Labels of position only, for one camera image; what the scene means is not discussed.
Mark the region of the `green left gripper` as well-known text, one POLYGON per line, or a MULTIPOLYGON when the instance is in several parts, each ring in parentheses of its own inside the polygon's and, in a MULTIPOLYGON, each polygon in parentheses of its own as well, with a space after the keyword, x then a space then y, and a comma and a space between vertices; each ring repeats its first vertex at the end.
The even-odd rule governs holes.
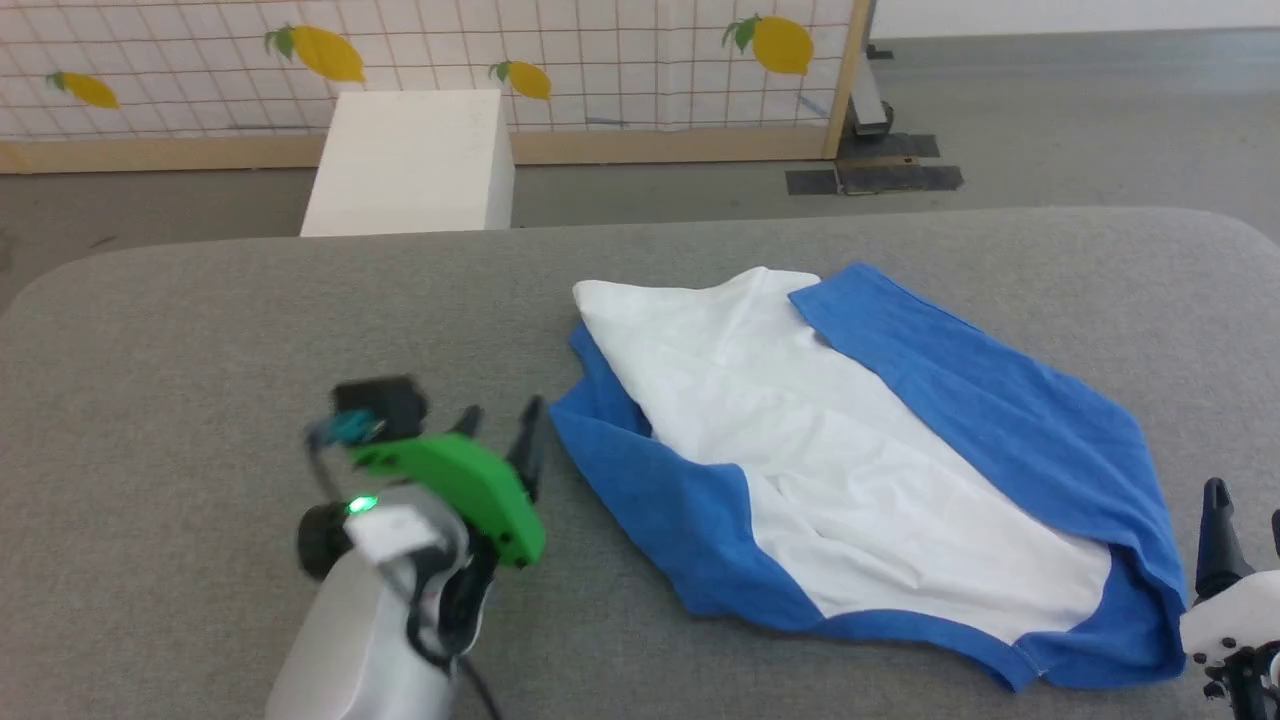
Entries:
POLYGON ((468 405, 452 433, 355 446, 355 465, 371 474, 403 477, 431 491, 495 546, 498 564, 527 568, 541 560, 547 532, 538 516, 541 471, 549 442, 547 402, 532 396, 508 456, 480 445, 484 419, 468 405))

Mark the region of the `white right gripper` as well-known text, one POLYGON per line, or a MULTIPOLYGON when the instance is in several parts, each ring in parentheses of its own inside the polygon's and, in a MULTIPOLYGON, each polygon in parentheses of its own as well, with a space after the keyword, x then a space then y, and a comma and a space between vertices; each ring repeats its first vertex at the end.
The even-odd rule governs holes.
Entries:
MULTIPOLYGON (((1201 602, 1180 620, 1181 647, 1193 659, 1228 659, 1242 648, 1279 641, 1279 571, 1254 573, 1245 561, 1234 510, 1225 480, 1207 479, 1196 564, 1196 600, 1201 602)), ((1271 536, 1279 556, 1279 509, 1271 516, 1271 536)))

